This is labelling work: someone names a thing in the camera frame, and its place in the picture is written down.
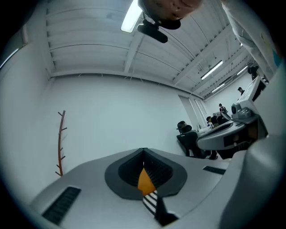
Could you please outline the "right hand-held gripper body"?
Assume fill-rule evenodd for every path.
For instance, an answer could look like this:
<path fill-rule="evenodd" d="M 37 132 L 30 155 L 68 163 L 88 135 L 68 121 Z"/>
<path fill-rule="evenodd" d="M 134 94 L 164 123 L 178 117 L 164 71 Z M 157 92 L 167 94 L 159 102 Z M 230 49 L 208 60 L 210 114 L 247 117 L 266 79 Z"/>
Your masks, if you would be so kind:
<path fill-rule="evenodd" d="M 253 141 L 265 138 L 268 135 L 258 108 L 254 104 L 265 88 L 266 83 L 257 77 L 247 86 L 238 101 L 231 106 L 232 119 L 240 121 L 246 126 L 248 138 Z"/>

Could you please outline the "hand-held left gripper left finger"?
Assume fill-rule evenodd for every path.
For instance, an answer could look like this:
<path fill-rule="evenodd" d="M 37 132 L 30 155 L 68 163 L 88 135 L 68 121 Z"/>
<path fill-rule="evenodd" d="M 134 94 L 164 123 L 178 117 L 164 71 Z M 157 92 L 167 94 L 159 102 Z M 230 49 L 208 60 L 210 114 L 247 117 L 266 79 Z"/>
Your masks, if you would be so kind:
<path fill-rule="evenodd" d="M 112 154 L 83 163 L 40 192 L 30 206 L 39 214 L 68 187 L 80 189 L 60 227 L 154 227 L 155 220 L 141 200 L 127 200 L 116 195 L 105 182 L 107 167 L 135 150 Z"/>

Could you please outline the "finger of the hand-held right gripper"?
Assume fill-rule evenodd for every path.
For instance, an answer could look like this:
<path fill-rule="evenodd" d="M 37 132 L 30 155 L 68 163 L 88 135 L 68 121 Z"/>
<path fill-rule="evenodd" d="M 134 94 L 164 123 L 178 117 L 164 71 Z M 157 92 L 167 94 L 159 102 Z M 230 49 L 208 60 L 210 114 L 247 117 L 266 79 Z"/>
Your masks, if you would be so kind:
<path fill-rule="evenodd" d="M 236 146 L 238 142 L 237 136 L 241 131 L 244 129 L 230 134 L 213 134 L 213 135 L 202 135 L 201 137 L 197 138 L 197 146 L 202 150 L 226 150 L 231 149 Z"/>
<path fill-rule="evenodd" d="M 228 121 L 214 129 L 202 133 L 202 135 L 225 134 L 230 135 L 244 129 L 244 124 L 236 121 Z"/>

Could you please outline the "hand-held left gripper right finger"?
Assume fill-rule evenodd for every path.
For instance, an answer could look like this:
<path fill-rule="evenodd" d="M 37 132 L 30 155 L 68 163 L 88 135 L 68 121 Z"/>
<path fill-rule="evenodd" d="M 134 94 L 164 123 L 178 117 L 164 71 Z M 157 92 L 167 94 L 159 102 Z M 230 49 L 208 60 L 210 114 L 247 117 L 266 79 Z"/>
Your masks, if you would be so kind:
<path fill-rule="evenodd" d="M 148 149 L 151 164 L 159 180 L 155 219 L 175 221 L 203 201 L 225 173 L 229 161 L 186 157 L 157 149 Z"/>

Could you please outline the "black office chair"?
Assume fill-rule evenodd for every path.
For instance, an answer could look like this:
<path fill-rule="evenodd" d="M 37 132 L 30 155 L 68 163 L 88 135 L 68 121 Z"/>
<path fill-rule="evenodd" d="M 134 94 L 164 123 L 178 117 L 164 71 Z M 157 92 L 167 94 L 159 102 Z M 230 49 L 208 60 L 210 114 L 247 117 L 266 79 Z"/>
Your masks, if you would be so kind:
<path fill-rule="evenodd" d="M 177 140 L 180 142 L 180 144 L 185 149 L 185 155 L 187 157 L 205 159 L 207 155 L 204 153 L 203 150 L 201 150 L 197 146 L 197 143 L 196 143 L 197 138 L 198 138 L 198 135 L 195 131 L 190 131 L 184 134 L 177 135 Z"/>

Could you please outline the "red-brown wooden coat rack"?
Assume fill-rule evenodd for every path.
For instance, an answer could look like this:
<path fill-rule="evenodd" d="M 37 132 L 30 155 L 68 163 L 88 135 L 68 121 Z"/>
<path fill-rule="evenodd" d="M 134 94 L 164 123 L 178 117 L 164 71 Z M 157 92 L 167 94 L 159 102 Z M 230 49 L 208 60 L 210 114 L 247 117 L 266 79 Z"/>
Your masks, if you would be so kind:
<path fill-rule="evenodd" d="M 63 167 L 62 167 L 62 160 L 66 156 L 62 156 L 62 150 L 63 147 L 61 146 L 62 143 L 62 132 L 67 130 L 67 127 L 64 127 L 64 119 L 65 119 L 65 114 L 66 111 L 63 110 L 62 113 L 58 112 L 58 114 L 61 116 L 61 121 L 60 121 L 60 126 L 59 126 L 59 132 L 58 132 L 58 164 L 56 165 L 59 171 L 55 172 L 58 176 L 62 177 L 63 176 Z"/>

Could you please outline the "person's white shirt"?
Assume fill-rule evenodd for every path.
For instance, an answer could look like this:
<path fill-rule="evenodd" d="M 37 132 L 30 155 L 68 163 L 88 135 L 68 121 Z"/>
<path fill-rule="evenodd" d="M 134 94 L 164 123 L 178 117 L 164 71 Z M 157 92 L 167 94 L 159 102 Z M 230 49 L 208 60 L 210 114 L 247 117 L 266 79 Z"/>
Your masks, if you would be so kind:
<path fill-rule="evenodd" d="M 236 38 L 271 80 L 282 61 L 282 53 L 269 29 L 243 0 L 221 2 Z"/>

